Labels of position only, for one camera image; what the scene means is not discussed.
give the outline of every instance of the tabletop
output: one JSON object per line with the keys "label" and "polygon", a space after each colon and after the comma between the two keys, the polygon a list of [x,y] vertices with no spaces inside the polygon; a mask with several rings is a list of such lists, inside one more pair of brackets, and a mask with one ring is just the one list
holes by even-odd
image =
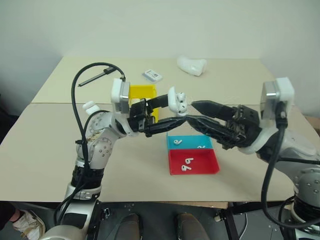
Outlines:
{"label": "tabletop", "polygon": [[[274,81],[274,77],[258,59],[208,59],[206,71],[199,77],[183,72],[175,58],[106,58],[68,57],[62,58],[48,80],[37,93],[32,103],[71,103],[70,89],[76,73],[94,62],[107,62],[120,67],[126,80],[132,85],[151,84],[142,73],[152,69],[163,76],[156,84],[158,96],[167,94],[175,86],[184,92],[188,102],[212,100],[228,105],[259,104],[263,82]],[[106,67],[94,67],[84,72],[81,83]],[[120,73],[113,72],[83,87],[76,88],[77,103],[94,101],[97,104],[111,103],[111,87]]]}
{"label": "tabletop", "polygon": [[[81,110],[84,121],[87,116]],[[110,104],[100,105],[111,110]],[[258,109],[258,105],[249,107]],[[159,117],[171,115],[160,109]],[[300,111],[294,107],[289,128],[307,137],[315,146],[320,140]],[[197,134],[187,123],[170,134]],[[80,134],[70,103],[32,103],[22,113],[0,145],[1,200],[60,202],[76,160],[75,140]],[[220,172],[207,175],[170,175],[166,134],[151,138],[143,134],[118,140],[102,180],[103,202],[139,201],[260,201],[267,164],[255,154],[237,148],[223,150],[213,141]],[[293,194],[287,176],[275,170],[268,200],[284,200]]]}

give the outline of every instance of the white wall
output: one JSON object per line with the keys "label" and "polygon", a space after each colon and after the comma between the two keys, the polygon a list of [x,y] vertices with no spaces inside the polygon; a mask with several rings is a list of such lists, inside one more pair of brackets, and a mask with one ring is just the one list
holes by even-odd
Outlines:
{"label": "white wall", "polygon": [[183,53],[261,58],[320,117],[319,12],[319,0],[2,0],[1,98],[20,113],[64,55]]}

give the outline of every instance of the table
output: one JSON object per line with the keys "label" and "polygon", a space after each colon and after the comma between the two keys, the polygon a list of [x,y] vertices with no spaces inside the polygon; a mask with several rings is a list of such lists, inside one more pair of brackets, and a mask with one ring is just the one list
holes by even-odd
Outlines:
{"label": "table", "polygon": [[[0,145],[2,159],[0,186],[5,193],[1,195],[1,200],[60,202],[63,199],[76,160],[75,140],[80,138],[70,104],[69,78],[85,64],[97,61],[97,58],[63,58],[32,103],[23,111]],[[172,85],[169,82],[172,73],[175,76],[173,79],[176,80],[174,85],[183,91],[186,89],[189,100],[194,98],[228,104],[244,103],[256,110],[259,106],[252,104],[259,103],[262,82],[272,80],[272,75],[255,59],[210,60],[207,75],[204,74],[200,78],[173,69],[172,59],[153,61],[117,59],[110,62],[124,66],[127,79],[132,78],[133,84],[147,83],[140,78],[140,73],[144,69],[152,68],[163,74],[164,79],[156,85],[159,95],[166,93]],[[224,81],[229,81],[227,86],[237,87],[225,90],[222,86],[225,86],[226,82],[214,81],[213,84],[213,80],[220,79],[219,76]],[[210,87],[199,90],[191,84],[193,81],[202,81],[204,86]],[[108,104],[111,82],[103,81],[101,78],[88,84],[77,92],[77,100],[80,103],[94,100],[102,103],[100,104],[102,109],[111,110],[112,106]],[[87,115],[81,110],[81,104],[78,104],[78,108],[80,117],[84,121]],[[168,116],[172,116],[172,113],[167,108],[160,109],[160,119]],[[316,132],[296,107],[293,107],[289,115],[289,128],[307,137],[315,146],[320,146]],[[170,134],[198,133],[185,123],[172,130]],[[140,134],[135,139],[132,137],[120,139],[116,142],[106,166],[99,200],[102,202],[259,202],[267,164],[255,154],[245,155],[237,148],[226,151],[215,141],[213,145],[220,165],[218,174],[171,176],[165,133],[156,134],[151,138]],[[292,193],[293,184],[289,178],[275,170],[268,200],[284,200]]]}

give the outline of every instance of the red tray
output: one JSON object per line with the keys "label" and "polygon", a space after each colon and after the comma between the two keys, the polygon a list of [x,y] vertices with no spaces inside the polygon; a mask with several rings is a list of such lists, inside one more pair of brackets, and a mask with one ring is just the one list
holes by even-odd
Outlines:
{"label": "red tray", "polygon": [[[193,158],[190,164],[186,159]],[[191,169],[182,171],[182,165]],[[169,151],[169,168],[171,175],[216,174],[219,164],[213,149],[173,149]]]}

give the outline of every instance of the yellow box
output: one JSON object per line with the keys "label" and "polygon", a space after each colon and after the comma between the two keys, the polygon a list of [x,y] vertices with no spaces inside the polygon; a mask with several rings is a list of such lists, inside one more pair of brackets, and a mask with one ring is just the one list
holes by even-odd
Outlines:
{"label": "yellow box", "polygon": [[[131,85],[129,92],[129,101],[131,105],[132,99],[153,99],[157,96],[157,90],[155,85]],[[155,118],[155,122],[159,119],[159,110],[156,108],[153,110],[152,116]]]}

